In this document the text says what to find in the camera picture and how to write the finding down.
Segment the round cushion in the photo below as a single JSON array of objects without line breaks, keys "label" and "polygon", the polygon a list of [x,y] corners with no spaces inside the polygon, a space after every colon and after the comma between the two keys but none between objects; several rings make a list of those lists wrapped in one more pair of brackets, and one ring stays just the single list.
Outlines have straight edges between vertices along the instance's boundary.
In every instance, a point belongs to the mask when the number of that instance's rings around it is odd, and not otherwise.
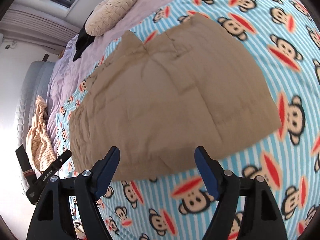
[{"label": "round cushion", "polygon": [[120,21],[137,0],[104,0],[99,3],[85,23],[91,36],[101,36]]}]

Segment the metal screw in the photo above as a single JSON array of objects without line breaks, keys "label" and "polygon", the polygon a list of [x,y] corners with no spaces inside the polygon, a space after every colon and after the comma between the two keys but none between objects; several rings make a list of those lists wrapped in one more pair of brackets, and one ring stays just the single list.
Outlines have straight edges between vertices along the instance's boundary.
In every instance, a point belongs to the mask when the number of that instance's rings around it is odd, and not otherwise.
[{"label": "metal screw", "polygon": [[223,173],[224,173],[224,175],[229,176],[229,177],[233,174],[233,172],[230,170],[225,170]]},{"label": "metal screw", "polygon": [[58,176],[56,176],[56,175],[54,175],[54,176],[52,176],[51,178],[50,178],[50,181],[51,182],[55,182],[55,181],[57,181],[58,180]]},{"label": "metal screw", "polygon": [[262,177],[262,176],[257,176],[256,177],[256,179],[257,179],[257,181],[259,181],[259,182],[264,182],[264,177]]},{"label": "metal screw", "polygon": [[91,171],[89,171],[89,170],[85,170],[82,172],[82,176],[84,176],[84,177],[88,177],[88,176],[90,176],[90,174],[91,174]]}]

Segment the monkey print blanket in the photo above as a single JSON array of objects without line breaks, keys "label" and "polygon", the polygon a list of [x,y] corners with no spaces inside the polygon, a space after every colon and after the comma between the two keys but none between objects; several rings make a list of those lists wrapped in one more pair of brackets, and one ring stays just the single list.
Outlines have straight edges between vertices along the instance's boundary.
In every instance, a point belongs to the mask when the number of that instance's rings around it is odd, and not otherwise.
[{"label": "monkey print blanket", "polygon": [[[320,34],[299,0],[174,0],[131,29],[143,42],[200,12],[238,39],[261,68],[276,102],[281,127],[250,148],[220,160],[238,176],[263,176],[282,213],[288,239],[296,239],[320,203]],[[98,67],[116,48],[112,41]],[[70,147],[68,120],[86,95],[85,80],[57,114],[59,155]],[[76,176],[72,160],[61,178]],[[76,228],[83,231],[76,199],[70,198]],[[199,172],[140,181],[116,181],[97,202],[115,240],[201,239],[217,203]],[[244,199],[229,235],[236,239]]]}]

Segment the black cloth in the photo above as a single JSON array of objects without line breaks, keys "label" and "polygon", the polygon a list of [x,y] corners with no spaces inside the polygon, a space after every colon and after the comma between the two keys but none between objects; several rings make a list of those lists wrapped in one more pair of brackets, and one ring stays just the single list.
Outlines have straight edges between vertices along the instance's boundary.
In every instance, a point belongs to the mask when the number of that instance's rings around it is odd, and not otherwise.
[{"label": "black cloth", "polygon": [[94,42],[95,36],[90,36],[89,34],[87,34],[85,29],[84,29],[84,26],[85,26],[85,23],[84,23],[82,29],[79,32],[78,40],[76,42],[76,53],[75,53],[75,56],[73,57],[72,61],[76,61],[78,58],[81,58],[81,55],[84,52],[84,50],[91,43]]}]

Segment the pink bed sheet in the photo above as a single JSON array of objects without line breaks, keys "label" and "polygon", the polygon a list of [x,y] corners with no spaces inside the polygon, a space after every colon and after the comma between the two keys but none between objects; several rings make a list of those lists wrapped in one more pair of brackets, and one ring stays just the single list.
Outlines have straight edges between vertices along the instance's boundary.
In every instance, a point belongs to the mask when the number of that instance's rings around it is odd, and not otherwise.
[{"label": "pink bed sheet", "polygon": [[67,45],[64,56],[56,63],[49,84],[47,96],[49,106],[48,133],[55,147],[56,122],[55,116],[67,98],[76,90],[78,84],[86,78],[95,62],[99,61],[108,44],[122,36],[122,34],[137,25],[145,17],[155,12],[161,6],[172,0],[138,0],[128,14],[107,31],[103,36],[96,37],[94,42],[82,53],[80,59],[72,62],[75,53],[77,36]]}]

